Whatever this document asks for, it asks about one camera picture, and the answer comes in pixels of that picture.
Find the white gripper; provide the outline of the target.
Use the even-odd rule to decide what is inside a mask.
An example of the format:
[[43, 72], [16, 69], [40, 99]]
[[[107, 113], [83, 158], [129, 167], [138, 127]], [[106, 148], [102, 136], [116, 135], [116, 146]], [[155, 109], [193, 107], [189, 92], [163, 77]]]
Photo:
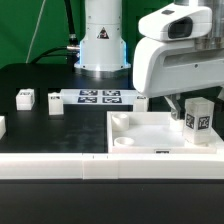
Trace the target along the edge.
[[224, 2], [173, 2], [139, 20], [143, 38], [133, 60], [133, 86], [142, 95], [166, 96], [180, 119], [180, 95], [220, 87], [224, 101]]

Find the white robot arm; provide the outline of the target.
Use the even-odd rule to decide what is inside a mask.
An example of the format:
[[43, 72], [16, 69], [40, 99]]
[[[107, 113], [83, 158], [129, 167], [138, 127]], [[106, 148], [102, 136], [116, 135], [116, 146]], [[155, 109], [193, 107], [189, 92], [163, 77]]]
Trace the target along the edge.
[[224, 88], [224, 0], [173, 0], [139, 20], [133, 63], [121, 38], [121, 0], [85, 0], [79, 70], [95, 77], [133, 69], [134, 88], [154, 98]]

